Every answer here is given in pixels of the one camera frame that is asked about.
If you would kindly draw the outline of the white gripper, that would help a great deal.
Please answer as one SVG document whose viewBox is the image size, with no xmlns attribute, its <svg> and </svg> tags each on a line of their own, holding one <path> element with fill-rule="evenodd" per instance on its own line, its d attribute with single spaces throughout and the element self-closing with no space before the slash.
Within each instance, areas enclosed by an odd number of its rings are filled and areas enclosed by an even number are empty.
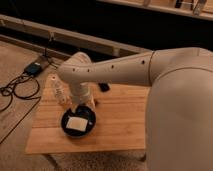
<svg viewBox="0 0 213 171">
<path fill-rule="evenodd" d="M 88 83 L 70 84 L 71 106 L 74 110 L 79 105 L 87 106 L 90 109 L 95 109 L 95 102 L 92 91 Z"/>
</svg>

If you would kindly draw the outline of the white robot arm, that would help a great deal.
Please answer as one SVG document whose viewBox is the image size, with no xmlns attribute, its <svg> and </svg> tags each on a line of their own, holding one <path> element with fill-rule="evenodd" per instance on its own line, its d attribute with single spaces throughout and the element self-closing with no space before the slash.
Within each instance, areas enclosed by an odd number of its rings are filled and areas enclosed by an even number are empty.
<svg viewBox="0 0 213 171">
<path fill-rule="evenodd" d="M 58 75 L 79 104 L 91 82 L 149 87 L 146 170 L 213 171 L 213 52 L 165 49 L 95 63 L 77 52 Z"/>
</svg>

